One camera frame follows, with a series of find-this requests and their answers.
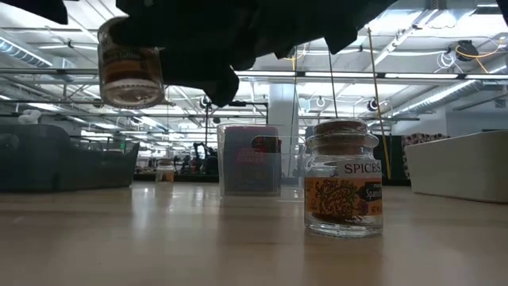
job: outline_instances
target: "small jar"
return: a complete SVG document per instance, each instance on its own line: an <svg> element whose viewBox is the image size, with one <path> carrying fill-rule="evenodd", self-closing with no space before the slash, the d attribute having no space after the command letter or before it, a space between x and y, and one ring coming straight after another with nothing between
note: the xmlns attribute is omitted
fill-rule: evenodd
<svg viewBox="0 0 508 286"><path fill-rule="evenodd" d="M379 143L362 121L334 120L314 127L306 141L305 225L319 234L363 238L383 232Z"/></svg>
<svg viewBox="0 0 508 286"><path fill-rule="evenodd" d="M164 100L159 49L115 44L109 34L110 27L124 18L112 18L98 30L102 100L125 109L152 107Z"/></svg>

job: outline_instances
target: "held jar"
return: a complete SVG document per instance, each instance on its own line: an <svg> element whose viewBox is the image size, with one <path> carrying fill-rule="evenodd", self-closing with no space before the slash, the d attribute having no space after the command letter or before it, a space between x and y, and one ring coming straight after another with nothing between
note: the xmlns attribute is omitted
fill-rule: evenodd
<svg viewBox="0 0 508 286"><path fill-rule="evenodd" d="M110 106L142 109L164 100L164 83L158 48L115 44L110 27L122 21L115 17L98 30L98 61L102 100Z"/></svg>
<svg viewBox="0 0 508 286"><path fill-rule="evenodd" d="M376 136L361 121L334 120L314 127L306 141L305 224L312 231L362 238L383 232L381 162Z"/></svg>

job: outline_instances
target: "plastic box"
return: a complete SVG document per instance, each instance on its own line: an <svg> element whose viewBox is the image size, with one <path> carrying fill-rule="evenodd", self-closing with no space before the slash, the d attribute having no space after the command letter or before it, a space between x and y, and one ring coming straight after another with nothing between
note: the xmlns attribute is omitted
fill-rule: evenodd
<svg viewBox="0 0 508 286"><path fill-rule="evenodd" d="M280 136L281 129L231 124L217 128L222 196L279 197L295 192L302 197L303 138Z"/></svg>
<svg viewBox="0 0 508 286"><path fill-rule="evenodd" d="M416 193L508 203L508 131L406 146Z"/></svg>

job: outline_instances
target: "desk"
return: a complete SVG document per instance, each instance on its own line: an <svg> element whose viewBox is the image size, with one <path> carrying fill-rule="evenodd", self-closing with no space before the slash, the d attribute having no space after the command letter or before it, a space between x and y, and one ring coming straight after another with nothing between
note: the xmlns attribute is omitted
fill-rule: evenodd
<svg viewBox="0 0 508 286"><path fill-rule="evenodd" d="M508 207L384 189L385 232L306 231L301 196L218 184L0 195L0 284L506 285Z"/></svg>

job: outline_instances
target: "wooden table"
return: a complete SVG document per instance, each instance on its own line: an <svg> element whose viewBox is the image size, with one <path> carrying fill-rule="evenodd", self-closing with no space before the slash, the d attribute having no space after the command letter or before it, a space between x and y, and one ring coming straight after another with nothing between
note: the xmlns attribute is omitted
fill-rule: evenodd
<svg viewBox="0 0 508 286"><path fill-rule="evenodd" d="M168 183L0 195L0 285L508 283L507 206L386 187L384 235L337 239L307 232L301 193L285 195Z"/></svg>

